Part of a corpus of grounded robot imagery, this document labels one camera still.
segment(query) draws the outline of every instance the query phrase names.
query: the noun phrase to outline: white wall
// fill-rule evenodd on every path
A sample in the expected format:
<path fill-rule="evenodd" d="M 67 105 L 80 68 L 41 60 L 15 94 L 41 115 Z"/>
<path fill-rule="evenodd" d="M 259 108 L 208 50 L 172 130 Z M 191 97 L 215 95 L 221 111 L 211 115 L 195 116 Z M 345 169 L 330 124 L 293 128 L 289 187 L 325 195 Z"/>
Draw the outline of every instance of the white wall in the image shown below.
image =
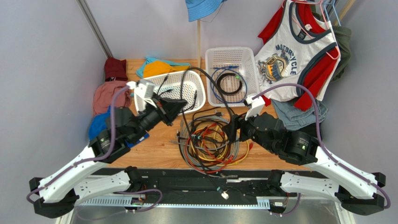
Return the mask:
<path fill-rule="evenodd" d="M 201 53 L 213 47 L 250 47 L 256 53 L 281 0 L 228 0 L 213 22 L 201 23 Z M 87 0 L 116 58 L 196 58 L 197 23 L 184 0 Z M 204 18 L 210 21 L 215 15 Z"/>
<path fill-rule="evenodd" d="M 352 58 L 344 77 L 325 95 L 326 147 L 368 172 L 387 175 L 390 209 L 363 217 L 359 224 L 398 220 L 398 74 L 396 1 L 356 1 L 342 24 L 351 28 Z"/>
<path fill-rule="evenodd" d="M 0 223 L 54 223 L 34 214 L 28 181 L 88 142 L 106 57 L 74 0 L 2 0 L 0 30 Z"/>

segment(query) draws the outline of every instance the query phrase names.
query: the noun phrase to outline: shirt logo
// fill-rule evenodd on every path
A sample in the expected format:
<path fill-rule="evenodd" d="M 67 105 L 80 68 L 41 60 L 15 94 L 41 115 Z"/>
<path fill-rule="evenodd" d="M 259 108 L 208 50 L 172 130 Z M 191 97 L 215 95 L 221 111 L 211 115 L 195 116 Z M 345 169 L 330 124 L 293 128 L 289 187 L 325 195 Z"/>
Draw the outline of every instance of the shirt logo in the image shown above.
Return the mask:
<path fill-rule="evenodd" d="M 280 51 L 280 54 L 278 52 L 274 53 L 265 61 L 257 62 L 263 83 L 267 82 L 272 84 L 283 79 L 283 72 L 287 68 L 289 62 L 291 63 L 290 75 L 296 75 L 297 61 L 293 51 L 282 44 L 276 45 L 276 50 Z"/>

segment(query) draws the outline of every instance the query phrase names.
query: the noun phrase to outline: white tank top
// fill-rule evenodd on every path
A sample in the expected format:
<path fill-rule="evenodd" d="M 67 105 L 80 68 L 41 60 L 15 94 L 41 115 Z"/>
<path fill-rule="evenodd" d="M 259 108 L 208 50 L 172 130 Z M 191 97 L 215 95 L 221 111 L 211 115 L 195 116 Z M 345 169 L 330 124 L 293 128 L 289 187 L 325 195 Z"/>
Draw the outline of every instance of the white tank top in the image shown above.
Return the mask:
<path fill-rule="evenodd" d="M 326 52 L 337 46 L 331 29 L 321 34 L 308 32 L 313 39 L 308 37 L 292 20 L 294 18 L 301 23 L 297 15 L 296 3 L 286 0 L 279 27 L 255 56 L 257 78 L 262 91 L 277 84 L 302 85 L 311 68 Z M 300 88 L 285 86 L 267 92 L 265 97 L 284 102 L 302 94 L 304 91 Z"/>

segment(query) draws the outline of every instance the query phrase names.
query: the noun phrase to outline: wooden tabletop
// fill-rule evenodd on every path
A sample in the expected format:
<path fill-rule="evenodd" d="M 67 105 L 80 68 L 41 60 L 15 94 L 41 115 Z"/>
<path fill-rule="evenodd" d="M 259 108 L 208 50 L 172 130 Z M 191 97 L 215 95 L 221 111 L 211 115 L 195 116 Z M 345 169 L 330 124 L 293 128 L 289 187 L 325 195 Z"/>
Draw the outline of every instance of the wooden tabletop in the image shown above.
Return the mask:
<path fill-rule="evenodd" d="M 196 59 L 172 59 L 178 63 L 190 63 L 191 66 L 197 66 Z M 135 71 L 141 67 L 144 60 L 127 60 L 127 76 L 129 80 L 137 81 L 140 78 L 135 74 Z M 202 61 L 201 68 L 205 68 L 205 63 Z M 203 84 L 206 86 L 206 77 L 200 74 Z M 212 108 L 206 102 L 201 110 Z M 130 109 L 136 114 L 134 102 L 131 104 Z M 245 113 L 247 107 L 233 107 L 237 114 Z M 224 118 L 229 119 L 228 113 L 225 108 L 218 108 L 217 111 L 224 112 Z M 273 107 L 264 107 L 263 112 L 267 112 L 274 117 L 276 113 Z M 203 115 L 213 114 L 213 111 L 204 112 Z M 182 159 L 179 152 L 178 145 L 171 143 L 170 140 L 176 140 L 176 129 L 180 129 L 180 122 L 182 117 L 178 116 L 173 122 L 174 126 L 166 126 L 164 123 L 159 123 L 154 129 L 149 131 L 150 137 L 141 142 L 136 147 L 131 148 L 131 151 L 110 164 L 110 167 L 127 167 L 135 166 L 139 168 L 189 168 L 189 166 Z M 246 143 L 240 143 L 239 156 L 246 152 Z M 307 169 L 303 166 L 296 166 L 280 160 L 277 156 L 269 153 L 267 150 L 254 144 L 247 158 L 242 163 L 234 166 L 229 166 L 228 169 L 283 169 L 283 170 L 297 170 Z"/>

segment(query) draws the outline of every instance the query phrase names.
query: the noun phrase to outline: clear plastic basket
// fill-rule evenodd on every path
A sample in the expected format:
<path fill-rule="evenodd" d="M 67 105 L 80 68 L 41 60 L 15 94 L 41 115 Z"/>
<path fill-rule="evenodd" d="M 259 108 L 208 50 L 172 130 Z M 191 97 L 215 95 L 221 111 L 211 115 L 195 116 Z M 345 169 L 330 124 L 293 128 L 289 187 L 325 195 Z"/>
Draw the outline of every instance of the clear plastic basket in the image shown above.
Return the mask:
<path fill-rule="evenodd" d="M 231 71 L 217 70 L 214 68 L 222 68 L 226 66 L 237 66 L 232 70 L 238 72 L 247 84 L 242 85 L 242 90 L 232 96 L 224 95 L 224 98 L 228 103 L 228 106 L 244 106 L 243 102 L 245 96 L 252 93 L 259 93 L 260 88 L 255 75 L 255 61 L 254 54 L 250 48 L 244 47 L 228 47 L 228 48 L 212 48 L 206 51 L 206 72 L 213 76 L 213 80 L 216 82 L 217 78 L 221 73 L 227 73 Z M 216 88 L 212 89 L 212 84 L 207 81 L 207 97 L 210 105 L 212 106 L 225 106 L 220 100 L 220 93 Z M 233 92 L 239 87 L 238 79 L 234 77 L 227 77 L 221 83 L 221 88 L 227 92 Z"/>
<path fill-rule="evenodd" d="M 173 89 L 173 91 L 171 92 L 163 93 L 162 97 L 171 98 L 171 99 L 180 99 L 180 86 L 181 86 L 181 78 L 183 73 L 184 71 L 168 73 L 169 77 L 160 88 L 159 94 L 166 90 Z M 152 76 L 145 79 L 153 82 L 156 85 L 154 92 L 157 92 L 159 86 L 162 84 L 164 77 L 166 77 L 166 75 L 167 74 Z M 195 91 L 198 91 L 195 106 L 192 109 L 186 111 L 185 113 L 190 113 L 199 110 L 200 108 L 203 107 L 203 105 L 205 105 L 206 101 L 205 87 L 203 85 L 202 79 L 200 79 L 200 76 L 196 72 L 187 71 L 184 78 L 183 99 L 188 101 L 188 104 L 184 107 L 184 110 L 192 107 L 192 104 L 194 102 Z M 145 101 L 143 101 L 142 98 L 139 98 L 136 95 L 134 95 L 134 102 L 137 111 L 143 111 L 145 109 L 146 103 Z"/>

